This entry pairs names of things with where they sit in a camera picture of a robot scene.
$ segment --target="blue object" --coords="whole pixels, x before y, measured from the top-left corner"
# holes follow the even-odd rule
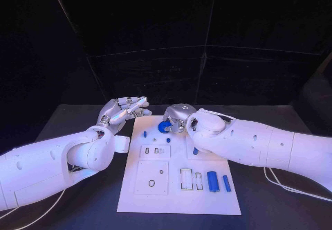
[[[200,153],[200,150],[197,148],[194,148],[192,154],[198,155],[198,153]]]
[[[208,182],[210,182],[210,191],[213,193],[220,191],[220,184],[218,184],[218,178],[217,178],[217,172],[210,171],[208,172]]]
[[[230,182],[228,182],[228,177],[223,176],[223,178],[224,178],[224,182],[226,182],[227,191],[230,192],[231,191],[231,186],[230,186]]]
[[[161,133],[168,133],[169,131],[165,131],[165,128],[172,126],[171,121],[162,121],[158,125],[158,129]]]

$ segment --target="cable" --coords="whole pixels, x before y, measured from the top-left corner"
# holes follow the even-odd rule
[[[19,208],[19,207],[16,207],[10,212],[8,212],[8,213],[0,217],[0,219],[2,219],[3,217],[6,217],[18,208]]]
[[[22,230],[22,229],[25,229],[28,226],[31,226],[32,224],[35,224],[35,223],[42,219],[42,217],[48,214],[48,212],[49,212],[49,211],[52,210],[52,208],[55,207],[58,201],[61,200],[61,197],[62,197],[62,195],[64,195],[64,192],[65,192],[65,189],[64,189],[64,191],[62,191],[62,193],[61,193],[61,196],[60,196],[58,200],[55,201],[54,205],[51,206],[51,208],[49,208],[48,211],[45,212],[45,214],[44,214],[31,224],[28,224],[26,226],[21,227],[19,229],[15,229],[15,230]]]
[[[226,116],[226,117],[228,117],[231,120],[236,120],[236,119],[237,119],[237,118],[234,118],[233,116],[224,115],[224,114],[221,114],[221,113],[218,113],[218,112],[214,112],[214,111],[210,111],[210,110],[207,110],[207,109],[200,109],[200,110],[204,110],[204,111],[210,112],[211,114],[215,114],[215,115],[220,115],[220,116]]]
[[[305,195],[308,195],[308,196],[312,196],[312,197],[315,197],[315,198],[318,198],[318,199],[322,199],[322,200],[327,200],[327,201],[331,201],[331,202],[332,202],[332,199],[328,199],[328,198],[325,198],[325,197],[322,197],[322,196],[314,195],[314,194],[306,193],[306,192],[303,192],[303,191],[301,191],[301,190],[298,190],[298,189],[295,189],[295,188],[290,188],[289,186],[285,186],[285,185],[280,183],[279,178],[278,178],[278,176],[276,176],[276,174],[275,174],[272,168],[269,168],[269,169],[270,169],[270,171],[272,171],[272,174],[273,174],[273,176],[275,176],[275,179],[276,179],[278,183],[269,179],[267,174],[266,174],[266,167],[263,168],[266,178],[267,178],[267,180],[269,180],[273,184],[279,185],[283,189],[286,189],[288,191],[290,191],[290,192],[293,192],[293,193],[301,193],[301,194],[305,194]]]

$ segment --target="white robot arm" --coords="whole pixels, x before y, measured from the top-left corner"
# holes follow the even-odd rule
[[[114,136],[126,120],[150,115],[146,97],[113,99],[87,131],[26,145],[0,156],[0,211],[28,205],[104,170],[130,138]]]
[[[285,131],[233,117],[227,122],[218,115],[223,114],[175,104],[166,109],[165,131],[187,130],[201,154],[214,152],[237,163],[288,170],[332,191],[332,138]]]

